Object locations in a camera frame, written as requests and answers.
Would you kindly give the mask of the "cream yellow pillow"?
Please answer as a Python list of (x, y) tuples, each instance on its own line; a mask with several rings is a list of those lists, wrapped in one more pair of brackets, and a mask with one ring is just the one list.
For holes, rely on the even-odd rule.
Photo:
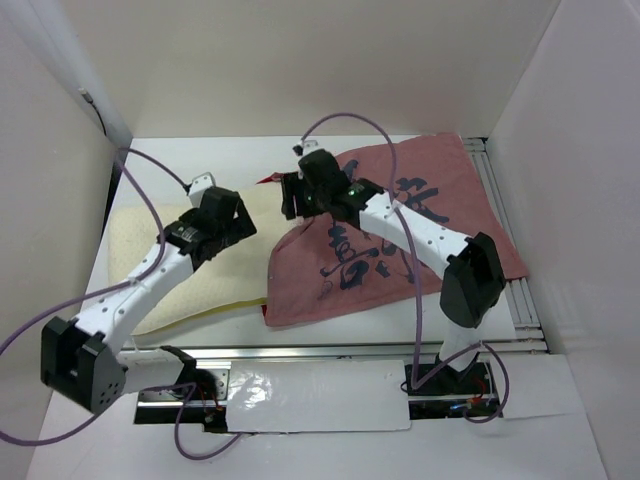
[[(257, 233), (218, 254), (175, 287), (136, 327), (135, 335), (150, 334), (199, 314), (266, 302), (271, 252), (298, 222), (282, 215), (281, 187), (276, 182), (244, 189), (240, 196)], [(146, 207), (122, 207), (112, 214), (107, 233), (108, 275), (114, 284), (143, 260), (158, 228)]]

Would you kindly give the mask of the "pink red printed pillowcase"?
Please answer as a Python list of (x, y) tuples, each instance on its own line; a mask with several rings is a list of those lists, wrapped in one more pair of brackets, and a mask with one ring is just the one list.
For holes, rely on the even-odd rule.
[(368, 310), (414, 296), (412, 258), (427, 237), (411, 211), (468, 237), (495, 242), (507, 280), (528, 270), (490, 206), (461, 138), (442, 133), (394, 145), (361, 147), (337, 155), (350, 180), (392, 185), (404, 204), (388, 215), (393, 232), (361, 232), (328, 214), (299, 222), (271, 252), (264, 321), (287, 327)]

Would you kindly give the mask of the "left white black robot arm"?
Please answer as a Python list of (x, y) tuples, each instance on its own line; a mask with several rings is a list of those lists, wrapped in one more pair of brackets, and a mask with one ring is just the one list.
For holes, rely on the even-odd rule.
[(197, 365), (182, 350), (141, 353), (123, 347), (158, 303), (223, 250), (257, 229), (239, 193), (209, 187), (167, 225), (129, 276), (129, 285), (101, 294), (73, 319), (53, 317), (41, 332), (42, 382), (94, 415), (123, 394), (163, 389), (176, 399), (197, 387)]

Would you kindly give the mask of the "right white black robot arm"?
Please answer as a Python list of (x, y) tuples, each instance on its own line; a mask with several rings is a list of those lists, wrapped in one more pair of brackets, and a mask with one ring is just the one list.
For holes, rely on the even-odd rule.
[(408, 386), (418, 390), (436, 376), (441, 388), (460, 391), (471, 379), (486, 314), (498, 303), (506, 279), (494, 240), (469, 236), (437, 224), (367, 180), (350, 180), (327, 150), (301, 142), (293, 148), (298, 170), (281, 178), (287, 219), (328, 214), (408, 252), (442, 282), (439, 305), (449, 321), (436, 358), (424, 377), (412, 367)]

